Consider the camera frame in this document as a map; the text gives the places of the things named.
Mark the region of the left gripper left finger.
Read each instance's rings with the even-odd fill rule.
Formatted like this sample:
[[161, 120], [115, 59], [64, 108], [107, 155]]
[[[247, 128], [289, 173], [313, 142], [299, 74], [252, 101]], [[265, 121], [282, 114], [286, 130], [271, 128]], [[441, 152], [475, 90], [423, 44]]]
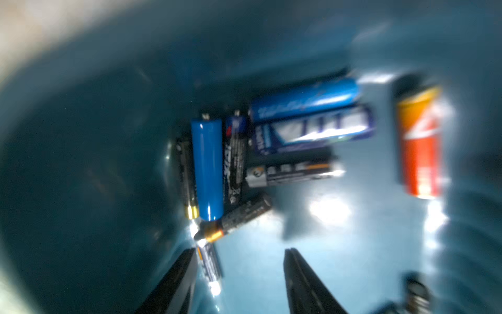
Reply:
[[182, 252], [135, 313], [189, 313], [196, 284], [196, 249]]

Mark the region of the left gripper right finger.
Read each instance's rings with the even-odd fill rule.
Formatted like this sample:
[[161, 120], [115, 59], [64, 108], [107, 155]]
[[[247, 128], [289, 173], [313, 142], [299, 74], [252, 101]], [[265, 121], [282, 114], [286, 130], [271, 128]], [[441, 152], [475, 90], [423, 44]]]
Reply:
[[283, 267], [290, 313], [348, 313], [297, 249], [285, 250]]

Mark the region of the teal plastic storage tray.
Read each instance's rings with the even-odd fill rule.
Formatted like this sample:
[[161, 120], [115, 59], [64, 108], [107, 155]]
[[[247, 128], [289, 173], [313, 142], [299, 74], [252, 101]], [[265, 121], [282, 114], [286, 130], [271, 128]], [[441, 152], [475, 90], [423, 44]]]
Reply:
[[[342, 178], [268, 188], [216, 243], [192, 313], [287, 313], [286, 249], [349, 313], [501, 312], [500, 1], [8, 1], [1, 5], [1, 311], [133, 313], [193, 247], [175, 141], [208, 112], [353, 76], [372, 137]], [[439, 197], [404, 185], [397, 103], [441, 89]]]

